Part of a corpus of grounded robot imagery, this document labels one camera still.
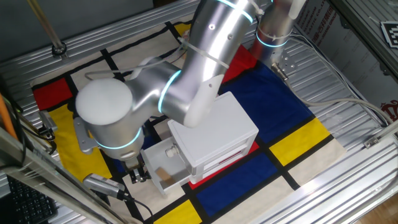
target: small object in drawer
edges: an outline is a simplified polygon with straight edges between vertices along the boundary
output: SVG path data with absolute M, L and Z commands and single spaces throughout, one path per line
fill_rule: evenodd
M 166 170 L 164 170 L 163 168 L 158 168 L 156 170 L 156 174 L 164 181 L 166 182 L 166 184 L 168 185 L 173 185 L 175 184 L 175 181 L 173 180 L 173 177 L 170 176 Z

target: blue led ring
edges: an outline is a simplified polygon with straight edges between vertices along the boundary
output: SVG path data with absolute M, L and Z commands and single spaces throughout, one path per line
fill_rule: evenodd
M 162 92 L 160 93 L 160 98 L 159 98 L 159 102 L 157 102 L 157 110 L 162 113 L 162 105 L 163 105 L 163 100 L 164 100 L 164 96 L 167 93 L 167 90 L 169 89 L 170 85 L 174 82 L 175 78 L 178 77 L 178 75 L 181 73 L 181 70 L 175 72 L 170 79 L 167 81 L 166 86 L 164 86 Z
M 259 42 L 262 43 L 263 45 L 267 46 L 267 47 L 281 47 L 281 46 L 283 46 L 283 45 L 285 45 L 285 44 L 287 43 L 287 40 L 286 40 L 286 42 L 284 42 L 283 44 L 280 44 L 280 45 L 266 44 L 266 43 L 264 43 L 264 42 L 260 39 L 258 33 L 256 33 L 256 36 L 257 36 L 257 39 L 259 40 Z
M 247 19 L 249 19 L 250 23 L 253 22 L 253 18 L 249 15 L 249 13 L 247 13 L 245 10 L 241 9 L 240 7 L 238 7 L 237 5 L 231 3 L 230 1 L 227 0 L 217 0 L 221 3 L 226 4 L 227 6 L 239 11 L 242 15 L 244 15 Z
M 141 133 L 142 128 L 138 129 L 138 132 L 136 134 L 136 137 L 134 137 L 133 140 L 131 140 L 129 143 L 125 144 L 124 146 L 119 146 L 119 147 L 108 147 L 108 146 L 104 146 L 102 144 L 100 144 L 97 140 L 95 140 L 97 142 L 97 144 L 105 149 L 122 149 L 124 147 L 128 147 L 129 145 L 131 145 L 133 142 L 135 142 L 137 140 L 137 138 L 139 137 L 139 134 Z

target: metal rod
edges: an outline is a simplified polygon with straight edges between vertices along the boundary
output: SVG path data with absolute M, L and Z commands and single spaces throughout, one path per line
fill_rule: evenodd
M 27 0 L 27 2 L 29 3 L 29 5 L 32 8 L 33 12 L 35 13 L 37 19 L 43 26 L 44 31 L 50 37 L 50 40 L 55 47 L 55 50 L 60 50 L 62 52 L 64 50 L 64 46 L 63 46 L 61 40 L 58 38 L 55 31 L 52 29 L 52 26 L 51 26 L 49 20 L 45 16 L 43 10 L 40 8 L 37 1 L 36 0 Z

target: white box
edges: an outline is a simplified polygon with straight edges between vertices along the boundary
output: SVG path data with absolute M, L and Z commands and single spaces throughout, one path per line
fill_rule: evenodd
M 259 132 L 231 92 L 217 97 L 198 127 L 171 120 L 169 128 L 194 184 L 247 155 Z
M 168 122 L 172 137 L 141 150 L 152 181 L 162 194 L 174 185 L 195 184 L 248 154 L 258 129 L 232 93 L 215 100 L 209 116 L 196 128 Z M 165 151 L 177 146 L 179 153 L 167 157 Z M 162 180 L 162 168 L 174 183 Z

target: metal frame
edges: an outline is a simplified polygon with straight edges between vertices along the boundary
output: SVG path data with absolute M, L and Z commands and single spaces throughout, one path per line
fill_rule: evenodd
M 376 24 L 374 21 L 398 21 L 398 15 L 393 9 L 385 1 L 379 0 L 329 0 L 329 2 L 377 58 L 383 72 L 398 82 L 398 49 L 390 48 L 381 31 L 381 24 Z
M 0 63 L 0 75 L 3 76 L 15 100 L 24 109 L 24 116 L 35 126 L 39 126 L 41 125 L 37 115 L 39 109 L 30 89 L 32 80 L 159 24 L 193 14 L 198 3 L 199 0 L 179 0 L 65 40 L 64 42 L 68 46 L 68 60 L 62 60 L 59 57 L 54 58 L 52 48 L 46 47 L 31 54 Z
M 7 175 L 42 192 L 96 223 L 127 223 L 124 218 L 86 188 L 59 163 L 55 162 L 40 144 L 31 139 L 35 149 L 26 151 L 24 167 L 7 167 Z M 0 128 L 1 164 L 13 164 L 22 157 L 22 144 Z

